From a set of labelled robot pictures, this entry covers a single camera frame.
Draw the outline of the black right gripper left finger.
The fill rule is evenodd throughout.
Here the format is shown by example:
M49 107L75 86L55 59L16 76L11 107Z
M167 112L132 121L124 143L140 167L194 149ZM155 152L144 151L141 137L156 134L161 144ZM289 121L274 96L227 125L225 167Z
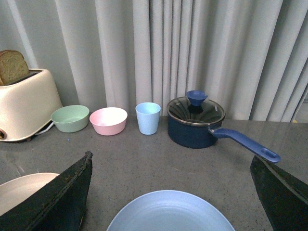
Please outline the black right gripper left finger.
M2 231L77 231L86 210L92 152L0 217Z

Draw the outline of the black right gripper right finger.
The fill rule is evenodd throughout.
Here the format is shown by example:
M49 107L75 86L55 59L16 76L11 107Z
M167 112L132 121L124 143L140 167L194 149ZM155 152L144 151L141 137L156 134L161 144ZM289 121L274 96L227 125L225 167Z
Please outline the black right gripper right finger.
M250 173L274 231L308 229L308 185L277 165L254 156Z

